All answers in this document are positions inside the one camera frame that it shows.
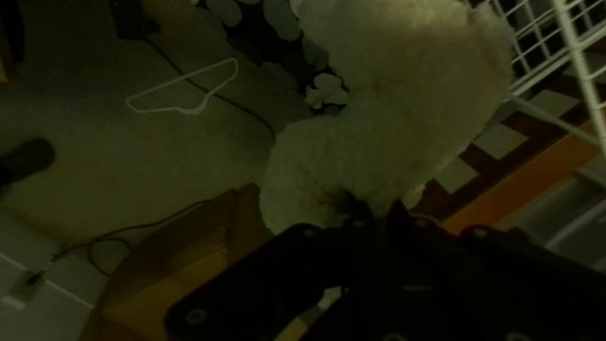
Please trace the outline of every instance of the wire rack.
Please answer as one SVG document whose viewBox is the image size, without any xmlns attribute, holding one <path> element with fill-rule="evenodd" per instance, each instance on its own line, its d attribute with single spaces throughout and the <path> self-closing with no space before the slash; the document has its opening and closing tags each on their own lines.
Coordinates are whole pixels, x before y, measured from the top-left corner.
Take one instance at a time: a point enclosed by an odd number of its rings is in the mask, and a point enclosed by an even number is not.
<svg viewBox="0 0 606 341">
<path fill-rule="evenodd" d="M 606 0 L 491 0 L 497 14 L 514 29 L 514 97 L 531 116 L 559 126 L 599 147 L 606 158 L 606 103 L 597 80 L 606 65 L 589 67 L 587 50 L 606 39 Z M 574 128 L 525 101 L 525 95 L 550 76 L 572 65 L 580 80 L 595 133 Z"/>
</svg>

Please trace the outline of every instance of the floor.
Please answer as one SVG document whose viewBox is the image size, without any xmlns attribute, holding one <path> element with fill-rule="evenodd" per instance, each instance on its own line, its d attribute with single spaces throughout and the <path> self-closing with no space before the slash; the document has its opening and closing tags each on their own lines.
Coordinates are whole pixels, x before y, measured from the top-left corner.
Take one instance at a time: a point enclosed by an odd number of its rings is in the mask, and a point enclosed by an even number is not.
<svg viewBox="0 0 606 341">
<path fill-rule="evenodd" d="M 80 255 L 59 262 L 25 309 L 4 300 L 25 279 L 25 272 L 48 266 L 57 251 L 53 239 L 31 232 L 0 213 L 0 330 L 6 341 L 78 341 L 97 296 L 106 285 Z"/>
<path fill-rule="evenodd" d="M 188 0 L 148 0 L 163 25 L 159 44 L 184 69 L 230 57 L 230 48 Z M 12 188 L 2 213 L 61 243 L 78 243 L 122 226 L 158 220 L 228 188 L 260 184 L 271 135 L 241 111 L 212 101 L 203 116 L 142 116 L 123 99 L 175 78 L 141 42 L 120 42 L 106 0 L 25 0 L 27 63 L 0 92 L 0 154 L 46 137 L 57 164 Z M 197 78 L 212 86 L 218 71 Z M 243 63 L 226 92 L 281 131 L 309 116 L 303 101 Z M 188 84 L 156 105 L 197 105 Z"/>
</svg>

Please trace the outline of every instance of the black object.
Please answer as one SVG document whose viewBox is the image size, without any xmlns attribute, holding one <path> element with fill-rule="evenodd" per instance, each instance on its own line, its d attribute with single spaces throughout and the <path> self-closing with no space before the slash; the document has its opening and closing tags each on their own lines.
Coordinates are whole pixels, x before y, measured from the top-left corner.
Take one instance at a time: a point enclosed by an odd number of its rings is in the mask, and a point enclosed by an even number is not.
<svg viewBox="0 0 606 341">
<path fill-rule="evenodd" d="M 17 0 L 0 0 L 0 31 L 6 33 L 14 63 L 25 59 L 25 27 Z"/>
<path fill-rule="evenodd" d="M 303 341 L 604 341 L 606 279 L 519 232 L 449 236 L 396 203 L 339 230 L 296 226 L 176 304 L 171 341 L 269 341 L 332 287 Z"/>
<path fill-rule="evenodd" d="M 14 152 L 0 156 L 0 188 L 33 177 L 55 162 L 55 148 L 44 139 L 27 141 Z"/>
<path fill-rule="evenodd" d="M 110 0 L 116 35 L 122 40 L 144 40 L 159 33 L 159 25 L 150 20 L 141 0 Z"/>
</svg>

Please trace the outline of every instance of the wooden furniture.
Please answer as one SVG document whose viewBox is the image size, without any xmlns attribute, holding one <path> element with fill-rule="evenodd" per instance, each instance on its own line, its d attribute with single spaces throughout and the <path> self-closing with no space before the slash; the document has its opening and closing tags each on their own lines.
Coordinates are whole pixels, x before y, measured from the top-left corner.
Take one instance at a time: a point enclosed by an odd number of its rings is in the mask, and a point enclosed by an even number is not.
<svg viewBox="0 0 606 341">
<path fill-rule="evenodd" d="M 269 239 L 258 188 L 209 201 L 137 247 L 106 287 L 82 340 L 165 341 L 169 308 Z M 283 340 L 303 332 L 296 321 Z"/>
</svg>

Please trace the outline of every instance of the power cord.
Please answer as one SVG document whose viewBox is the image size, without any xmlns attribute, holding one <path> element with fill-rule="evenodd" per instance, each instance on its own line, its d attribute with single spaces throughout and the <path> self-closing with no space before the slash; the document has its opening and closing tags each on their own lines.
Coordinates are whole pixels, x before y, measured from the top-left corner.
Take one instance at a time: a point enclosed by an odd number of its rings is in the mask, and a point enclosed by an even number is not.
<svg viewBox="0 0 606 341">
<path fill-rule="evenodd" d="M 161 57 L 161 59 L 165 59 L 165 63 L 178 75 L 178 76 L 184 76 L 186 73 L 184 73 L 184 69 L 182 67 L 178 67 L 176 63 L 175 63 L 175 59 L 158 44 L 158 42 L 154 42 L 152 39 L 144 39 L 144 42 Z M 197 88 L 199 92 L 203 92 L 203 93 L 209 93 L 209 90 L 207 88 L 203 88 L 203 86 L 199 86 L 197 82 L 194 82 L 192 78 L 188 78 L 188 84 L 190 86 L 194 86 L 194 88 Z M 277 131 L 271 128 L 271 124 L 267 122 L 267 120 L 264 120 L 260 114 L 256 114 L 256 112 L 252 112 L 250 109 L 247 109 L 247 107 L 243 107 L 243 105 L 239 105 L 239 103 L 235 103 L 235 101 L 231 101 L 231 99 L 228 99 L 228 97 L 224 97 L 224 95 L 216 95 L 220 101 L 224 101 L 224 103 L 228 103 L 228 105 L 231 105 L 231 107 L 235 107 L 235 109 L 239 109 L 239 111 L 243 111 L 243 112 L 247 112 L 247 116 L 250 116 L 252 120 L 256 120 L 258 124 L 262 124 L 267 131 L 269 131 L 269 135 L 271 135 L 271 139 L 275 141 L 277 139 Z"/>
<path fill-rule="evenodd" d="M 91 241 L 87 241 L 87 243 L 74 245 L 74 247 L 63 247 L 63 249 L 59 249 L 57 255 L 52 258 L 50 268 L 55 266 L 57 262 L 61 262 L 63 258 L 74 255 L 76 251 L 86 251 L 86 253 L 87 253 L 87 262 L 91 264 L 91 268 L 95 268 L 95 270 L 97 270 L 101 275 L 105 275 L 105 277 L 112 277 L 112 273 L 106 272 L 106 270 L 103 270 L 103 266 L 97 262 L 97 258 L 95 258 L 95 247 L 99 247 L 99 245 L 108 245 L 108 243 L 114 243 L 114 245 L 120 243 L 120 245 L 123 245 L 123 247 L 127 249 L 129 255 L 133 255 L 133 251 L 135 251 L 133 243 L 131 243 L 129 239 L 118 237 L 118 236 L 131 234 L 131 232 L 141 232 L 141 230 L 161 228 L 161 226 L 165 226 L 165 224 L 169 224 L 169 222 L 175 222 L 175 220 L 182 219 L 184 215 L 192 213 L 194 209 L 201 207 L 203 203 L 207 203 L 207 200 L 195 201 L 195 203 L 192 203 L 192 205 L 188 205 L 188 207 L 173 213 L 171 217 L 165 217 L 165 219 L 156 220 L 156 222 L 150 222 L 150 224 L 139 224 L 139 226 L 120 228 L 120 230 L 114 230 L 114 232 L 110 232 L 110 234 L 103 234 L 103 236 L 99 236 L 99 237 L 95 237 L 95 239 L 91 239 Z"/>
</svg>

